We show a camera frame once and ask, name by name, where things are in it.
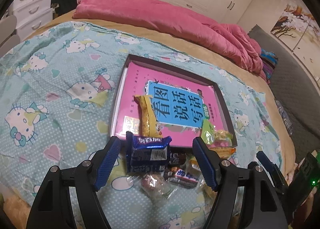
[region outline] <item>clear plastic wrapper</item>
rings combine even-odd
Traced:
[[[165,205],[177,190],[176,186],[165,181],[159,173],[150,172],[143,176],[131,176],[128,180],[133,180],[135,186],[140,187],[158,207]]]

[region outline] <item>colorful cloth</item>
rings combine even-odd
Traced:
[[[278,64],[278,58],[274,54],[274,52],[266,52],[265,50],[261,49],[260,58],[263,62],[263,71],[266,74],[267,80],[271,78],[271,74],[275,69],[276,65]]]
[[[247,167],[257,161],[256,152],[263,150],[281,167],[279,138],[263,93],[223,69],[157,42],[97,25],[78,26],[60,24],[0,59],[1,182],[19,191],[29,204],[52,165],[75,167],[105,146],[115,84],[129,53],[218,83],[238,141],[230,161]],[[70,194],[76,222],[81,223],[74,188]],[[197,189],[179,187],[165,206],[154,206],[134,183],[127,183],[122,155],[98,198],[114,229],[202,228],[212,204]],[[240,206],[237,199],[234,213]]]

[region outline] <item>green snack package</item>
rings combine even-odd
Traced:
[[[205,142],[205,144],[212,145],[215,140],[215,134],[215,126],[207,119],[204,119],[202,124],[201,139]]]

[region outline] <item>yellow snack wrapper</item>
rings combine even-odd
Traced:
[[[162,138],[161,131],[157,130],[157,119],[151,106],[152,95],[134,96],[142,112],[142,136]]]
[[[218,153],[221,159],[228,159],[233,153],[236,152],[234,147],[208,147]]]

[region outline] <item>chocolate bar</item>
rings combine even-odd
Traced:
[[[152,138],[126,133],[128,172],[163,172],[170,158],[171,137]]]
[[[166,169],[164,171],[164,178],[168,182],[178,184],[186,188],[196,187],[199,181],[193,175],[191,175],[190,173],[185,173],[183,169],[178,167]]]

